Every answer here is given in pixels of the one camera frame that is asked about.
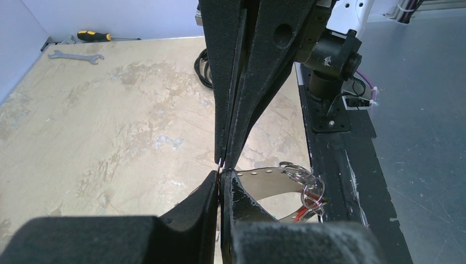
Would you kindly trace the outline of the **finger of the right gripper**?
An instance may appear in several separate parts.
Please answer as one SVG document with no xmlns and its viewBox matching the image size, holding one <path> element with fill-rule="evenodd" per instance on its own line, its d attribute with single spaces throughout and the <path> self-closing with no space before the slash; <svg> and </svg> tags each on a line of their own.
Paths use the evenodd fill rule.
<svg viewBox="0 0 466 264">
<path fill-rule="evenodd" d="M 199 1 L 215 103 L 214 161 L 227 159 L 247 10 L 241 1 Z"/>
<path fill-rule="evenodd" d="M 288 78 L 314 8 L 314 1 L 259 1 L 242 10 L 225 124 L 225 168 L 236 167 L 253 125 Z"/>
</svg>

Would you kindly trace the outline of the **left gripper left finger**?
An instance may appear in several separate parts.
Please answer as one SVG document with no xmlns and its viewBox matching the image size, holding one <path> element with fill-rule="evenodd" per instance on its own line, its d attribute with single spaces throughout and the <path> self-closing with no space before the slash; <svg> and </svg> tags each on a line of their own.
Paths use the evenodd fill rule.
<svg viewBox="0 0 466 264">
<path fill-rule="evenodd" d="M 213 263 L 217 173 L 156 216 L 40 217 L 11 238 L 1 263 Z"/>
</svg>

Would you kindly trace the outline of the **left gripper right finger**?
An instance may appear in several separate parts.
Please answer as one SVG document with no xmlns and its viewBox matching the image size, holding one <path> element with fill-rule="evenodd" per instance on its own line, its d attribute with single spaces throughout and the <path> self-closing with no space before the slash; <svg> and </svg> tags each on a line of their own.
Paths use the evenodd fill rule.
<svg viewBox="0 0 466 264">
<path fill-rule="evenodd" d="M 221 224 L 223 263 L 383 263 L 371 231 L 355 222 Z"/>
</svg>

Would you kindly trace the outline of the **large perforated metal keyring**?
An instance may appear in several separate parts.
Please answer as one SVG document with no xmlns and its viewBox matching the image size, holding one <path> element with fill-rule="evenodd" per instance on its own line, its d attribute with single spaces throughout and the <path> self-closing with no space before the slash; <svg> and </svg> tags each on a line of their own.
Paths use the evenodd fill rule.
<svg viewBox="0 0 466 264">
<path fill-rule="evenodd" d="M 276 167 L 250 170 L 225 168 L 221 173 L 220 187 L 221 223 L 226 225 L 237 221 L 277 221 L 259 204 L 259 200 L 276 195 L 299 194 L 299 208 L 320 208 L 321 214 L 317 216 L 324 214 L 327 204 L 324 182 L 311 169 L 288 161 L 282 161 Z M 279 221 L 293 223 L 292 217 L 297 210 Z"/>
</svg>

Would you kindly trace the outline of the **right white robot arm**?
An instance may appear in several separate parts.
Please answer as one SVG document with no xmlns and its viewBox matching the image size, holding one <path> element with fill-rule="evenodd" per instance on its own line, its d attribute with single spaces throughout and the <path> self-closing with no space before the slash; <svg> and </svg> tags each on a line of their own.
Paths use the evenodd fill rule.
<svg viewBox="0 0 466 264">
<path fill-rule="evenodd" d="M 212 78 L 214 162 L 234 168 L 249 133 L 291 74 L 311 69 L 310 92 L 333 101 L 361 62 L 372 1 L 199 1 Z"/>
</svg>

